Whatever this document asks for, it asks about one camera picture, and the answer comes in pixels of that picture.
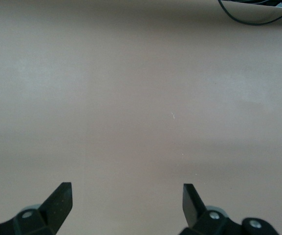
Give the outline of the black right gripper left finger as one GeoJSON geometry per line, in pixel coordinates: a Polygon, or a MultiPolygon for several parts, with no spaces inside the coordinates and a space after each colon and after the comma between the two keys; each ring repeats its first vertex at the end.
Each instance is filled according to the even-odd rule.
{"type": "Polygon", "coordinates": [[[0,235],[55,235],[72,209],[72,184],[61,183],[39,206],[0,223],[0,235]]]}

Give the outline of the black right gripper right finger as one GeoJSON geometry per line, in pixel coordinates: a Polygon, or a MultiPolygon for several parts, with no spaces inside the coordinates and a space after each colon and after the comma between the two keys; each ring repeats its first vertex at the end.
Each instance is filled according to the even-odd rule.
{"type": "Polygon", "coordinates": [[[193,184],[183,185],[182,209],[188,227],[181,235],[276,235],[267,221],[247,217],[238,224],[221,208],[206,206],[193,184]]]}

